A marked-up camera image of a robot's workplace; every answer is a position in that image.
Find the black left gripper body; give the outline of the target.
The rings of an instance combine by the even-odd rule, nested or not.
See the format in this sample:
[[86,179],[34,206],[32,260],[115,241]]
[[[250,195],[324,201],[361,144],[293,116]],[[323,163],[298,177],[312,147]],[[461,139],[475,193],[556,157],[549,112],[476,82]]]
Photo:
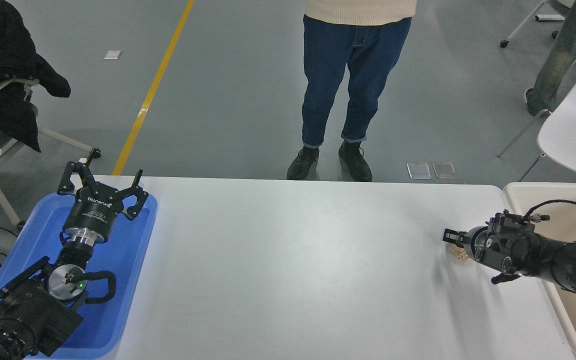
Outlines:
[[135,203],[125,208],[124,200],[138,196],[138,186],[133,184],[126,189],[118,190],[100,182],[94,186],[80,188],[75,194],[75,202],[62,232],[67,237],[75,237],[79,231],[88,232],[90,239],[108,239],[119,215],[128,221],[138,215]]

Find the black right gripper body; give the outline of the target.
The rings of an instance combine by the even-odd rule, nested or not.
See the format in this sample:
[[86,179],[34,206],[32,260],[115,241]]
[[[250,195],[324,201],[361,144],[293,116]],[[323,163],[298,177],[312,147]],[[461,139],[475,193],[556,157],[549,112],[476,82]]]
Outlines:
[[486,255],[486,241],[489,237],[489,227],[479,226],[471,228],[465,235],[465,251],[469,258],[479,264],[483,263]]

